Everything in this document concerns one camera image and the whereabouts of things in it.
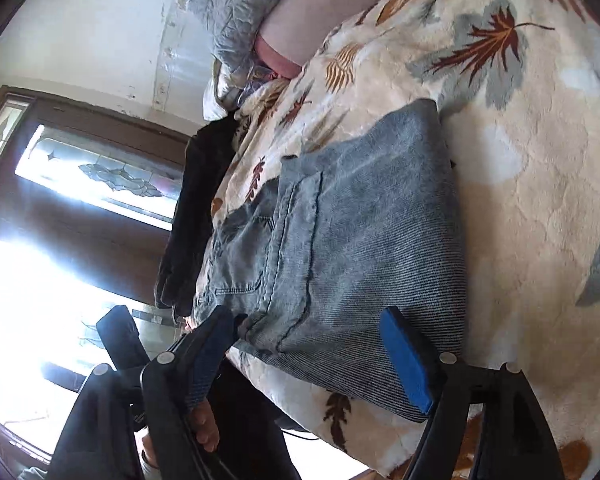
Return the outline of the left hand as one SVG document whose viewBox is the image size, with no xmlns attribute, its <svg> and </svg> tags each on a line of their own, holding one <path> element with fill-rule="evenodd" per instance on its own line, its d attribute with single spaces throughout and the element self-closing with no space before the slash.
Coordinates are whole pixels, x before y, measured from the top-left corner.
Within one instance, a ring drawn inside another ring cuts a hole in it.
<svg viewBox="0 0 600 480">
<path fill-rule="evenodd" d="M 219 445 L 219 428 L 217 428 L 211 404 L 207 399 L 201 401 L 189 413 L 188 421 L 189 426 L 193 428 L 197 442 L 202 445 L 204 451 L 214 452 Z M 142 445 L 140 465 L 146 472 L 157 471 L 159 469 L 157 456 L 155 456 L 149 432 L 143 435 Z"/>
</svg>

